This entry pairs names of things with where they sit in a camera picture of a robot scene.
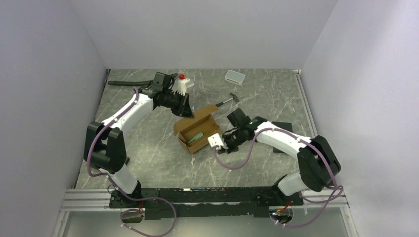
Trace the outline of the brown cardboard box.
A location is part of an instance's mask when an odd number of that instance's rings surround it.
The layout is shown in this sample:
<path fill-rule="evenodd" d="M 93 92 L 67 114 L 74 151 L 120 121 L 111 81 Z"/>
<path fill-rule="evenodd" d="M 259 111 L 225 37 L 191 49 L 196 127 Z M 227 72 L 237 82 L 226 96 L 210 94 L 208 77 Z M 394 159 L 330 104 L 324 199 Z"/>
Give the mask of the brown cardboard box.
<path fill-rule="evenodd" d="M 194 111 L 194 118 L 182 118 L 173 126 L 173 133 L 178 142 L 189 154 L 194 154 L 204 146 L 208 145 L 208 137 L 220 132 L 220 125 L 217 124 L 213 112 L 218 111 L 214 104 L 203 106 Z M 204 136 L 199 141 L 187 144 L 197 133 L 203 132 Z"/>

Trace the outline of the green plastic tube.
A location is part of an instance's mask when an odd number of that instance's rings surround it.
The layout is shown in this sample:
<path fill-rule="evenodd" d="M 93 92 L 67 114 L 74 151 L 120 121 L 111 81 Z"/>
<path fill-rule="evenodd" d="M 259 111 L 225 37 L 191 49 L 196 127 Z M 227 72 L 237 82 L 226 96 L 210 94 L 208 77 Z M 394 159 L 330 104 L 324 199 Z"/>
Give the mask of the green plastic tube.
<path fill-rule="evenodd" d="M 194 135 L 190 140 L 187 141 L 187 144 L 192 144 L 196 141 L 199 141 L 200 139 L 202 139 L 204 136 L 203 132 L 197 133 L 196 135 Z"/>

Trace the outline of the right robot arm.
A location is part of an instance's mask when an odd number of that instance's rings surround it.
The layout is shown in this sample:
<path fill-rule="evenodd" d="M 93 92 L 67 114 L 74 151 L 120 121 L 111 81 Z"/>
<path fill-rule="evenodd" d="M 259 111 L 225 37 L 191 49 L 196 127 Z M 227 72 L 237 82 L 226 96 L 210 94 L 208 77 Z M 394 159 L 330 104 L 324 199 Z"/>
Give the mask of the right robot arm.
<path fill-rule="evenodd" d="M 273 186 L 272 198 L 278 205 L 286 204 L 293 194 L 301 191 L 320 192 L 329 184 L 337 188 L 335 176 L 341 171 L 341 165 L 325 137 L 297 135 L 265 118 L 250 118 L 241 109 L 227 118 L 233 129 L 208 139 L 218 155 L 236 152 L 240 145 L 251 141 L 253 145 L 271 146 L 296 160 L 298 171 L 281 177 Z"/>

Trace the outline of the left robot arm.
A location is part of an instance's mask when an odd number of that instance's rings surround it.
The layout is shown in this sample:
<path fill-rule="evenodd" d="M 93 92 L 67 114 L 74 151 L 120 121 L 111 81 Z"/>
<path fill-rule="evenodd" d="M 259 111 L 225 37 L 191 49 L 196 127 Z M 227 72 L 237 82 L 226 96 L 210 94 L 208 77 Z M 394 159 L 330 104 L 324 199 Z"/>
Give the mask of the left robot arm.
<path fill-rule="evenodd" d="M 105 176 L 127 206 L 138 206 L 143 198 L 141 183 L 126 164 L 125 134 L 157 107 L 169 108 L 178 117 L 193 118 L 187 92 L 193 85 L 183 74 L 157 72 L 152 81 L 134 86 L 132 98 L 115 114 L 102 122 L 91 122 L 84 148 L 88 175 Z"/>

